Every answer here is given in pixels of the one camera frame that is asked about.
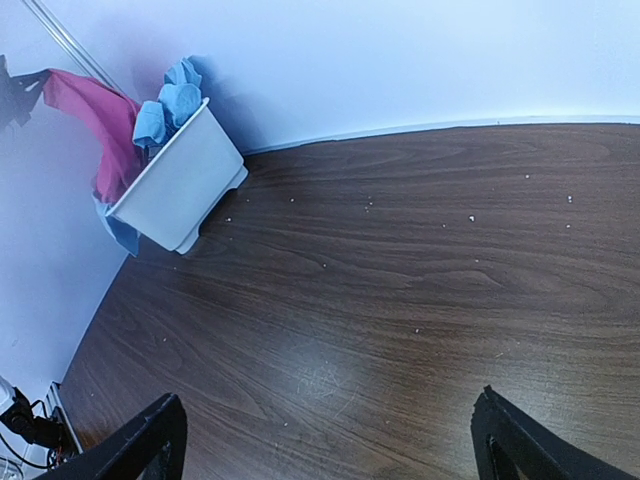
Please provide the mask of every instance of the blue cloth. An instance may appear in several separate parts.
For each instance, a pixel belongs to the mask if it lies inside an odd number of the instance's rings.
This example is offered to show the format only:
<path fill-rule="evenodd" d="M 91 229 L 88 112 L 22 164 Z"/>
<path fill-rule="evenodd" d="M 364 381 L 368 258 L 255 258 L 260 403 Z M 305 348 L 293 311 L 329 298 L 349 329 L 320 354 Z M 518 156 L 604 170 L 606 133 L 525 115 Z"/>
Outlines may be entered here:
<path fill-rule="evenodd" d="M 164 83 L 172 85 L 184 85 L 190 83 L 200 88 L 202 75 L 196 72 L 193 63 L 188 58 L 183 58 L 180 63 L 174 65 L 164 74 Z"/>
<path fill-rule="evenodd" d="M 111 235 L 115 241 L 122 245 L 131 255 L 137 257 L 140 250 L 140 232 L 120 220 L 113 217 L 107 217 L 107 210 L 109 210 L 110 205 L 102 203 L 93 195 L 92 198 L 96 204 L 96 211 L 98 212 L 100 221 L 107 232 L 109 232 L 109 235 Z"/>
<path fill-rule="evenodd" d="M 146 101 L 136 118 L 133 143 L 141 148 L 159 147 L 169 141 L 161 103 Z"/>
<path fill-rule="evenodd" d="M 166 84 L 158 97 L 164 107 L 165 122 L 169 130 L 182 127 L 202 104 L 202 92 L 190 83 Z"/>

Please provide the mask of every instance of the wood grain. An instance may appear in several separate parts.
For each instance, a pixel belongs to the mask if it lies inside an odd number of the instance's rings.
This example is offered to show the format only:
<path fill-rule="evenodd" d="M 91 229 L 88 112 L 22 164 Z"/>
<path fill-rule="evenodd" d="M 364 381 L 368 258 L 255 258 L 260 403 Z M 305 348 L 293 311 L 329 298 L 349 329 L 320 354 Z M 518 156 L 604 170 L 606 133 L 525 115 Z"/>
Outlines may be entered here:
<path fill-rule="evenodd" d="M 146 242 L 113 284 L 63 384 L 87 445 L 173 391 L 187 479 L 472 479 L 491 384 L 640 475 L 640 129 L 452 129 L 247 163 L 192 252 Z"/>

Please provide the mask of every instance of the dark brown floor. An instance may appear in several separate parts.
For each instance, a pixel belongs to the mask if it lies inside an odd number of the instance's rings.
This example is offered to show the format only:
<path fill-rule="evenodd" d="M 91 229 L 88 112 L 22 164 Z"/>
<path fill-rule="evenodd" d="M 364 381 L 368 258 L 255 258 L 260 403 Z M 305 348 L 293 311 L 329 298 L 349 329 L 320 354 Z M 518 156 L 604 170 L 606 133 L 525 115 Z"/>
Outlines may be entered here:
<path fill-rule="evenodd" d="M 490 383 L 640 475 L 639 128 L 455 129 L 248 165 L 188 256 L 147 242 L 111 288 L 63 385 L 87 445 L 174 391 L 186 479 L 472 479 Z"/>

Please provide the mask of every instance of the pink towel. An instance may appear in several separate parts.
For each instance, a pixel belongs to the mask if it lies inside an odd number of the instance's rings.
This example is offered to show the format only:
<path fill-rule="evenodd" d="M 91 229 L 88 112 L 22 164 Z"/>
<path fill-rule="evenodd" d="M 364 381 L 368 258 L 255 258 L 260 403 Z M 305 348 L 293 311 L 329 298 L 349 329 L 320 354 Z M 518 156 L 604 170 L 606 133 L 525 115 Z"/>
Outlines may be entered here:
<path fill-rule="evenodd" d="M 51 70 L 44 102 L 84 121 L 103 146 L 96 190 L 115 203 L 144 169 L 142 150 L 132 143 L 140 105 L 98 80 Z"/>

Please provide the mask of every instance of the white trim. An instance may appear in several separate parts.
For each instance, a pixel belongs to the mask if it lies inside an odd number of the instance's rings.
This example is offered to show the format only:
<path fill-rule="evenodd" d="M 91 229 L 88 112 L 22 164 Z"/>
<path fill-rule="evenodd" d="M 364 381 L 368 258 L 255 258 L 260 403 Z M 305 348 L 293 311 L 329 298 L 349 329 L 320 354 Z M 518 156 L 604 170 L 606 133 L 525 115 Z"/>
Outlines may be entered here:
<path fill-rule="evenodd" d="M 507 118 L 483 118 L 475 120 L 455 120 L 450 122 L 418 123 L 413 125 L 403 125 L 400 127 L 376 128 L 373 130 L 362 130 L 357 132 L 337 133 L 324 137 L 315 137 L 306 140 L 280 143 L 268 147 L 259 147 L 245 150 L 243 155 L 256 155 L 259 153 L 274 152 L 287 148 L 300 147 L 310 143 L 337 142 L 340 140 L 352 140 L 355 138 L 377 137 L 381 135 L 393 135 L 398 133 L 414 133 L 430 130 L 444 130 L 459 127 L 491 127 L 508 125 L 544 125 L 544 124 L 566 124 L 566 123 L 605 123 L 605 124 L 628 124 L 640 125 L 640 115 L 538 115 Z"/>

